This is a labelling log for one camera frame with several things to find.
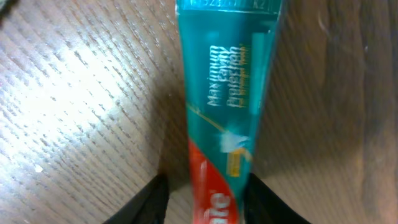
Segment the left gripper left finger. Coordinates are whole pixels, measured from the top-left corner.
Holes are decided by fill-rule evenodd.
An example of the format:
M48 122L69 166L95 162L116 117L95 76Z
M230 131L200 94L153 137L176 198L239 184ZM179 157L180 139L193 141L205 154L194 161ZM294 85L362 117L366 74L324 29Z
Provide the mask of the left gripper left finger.
M159 174L104 224L164 224L168 201L168 179Z

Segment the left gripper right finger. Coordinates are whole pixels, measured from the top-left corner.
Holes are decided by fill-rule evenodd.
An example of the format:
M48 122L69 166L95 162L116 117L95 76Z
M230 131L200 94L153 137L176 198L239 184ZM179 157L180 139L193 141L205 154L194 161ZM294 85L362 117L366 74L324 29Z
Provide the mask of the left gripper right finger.
M310 224L253 173L244 192L244 221L246 224Z

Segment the red green toothpaste tube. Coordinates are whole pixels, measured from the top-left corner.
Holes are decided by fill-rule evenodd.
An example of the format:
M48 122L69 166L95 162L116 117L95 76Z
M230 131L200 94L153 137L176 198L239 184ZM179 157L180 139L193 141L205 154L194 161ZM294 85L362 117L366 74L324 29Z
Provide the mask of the red green toothpaste tube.
M239 223L282 0L176 3L193 222Z

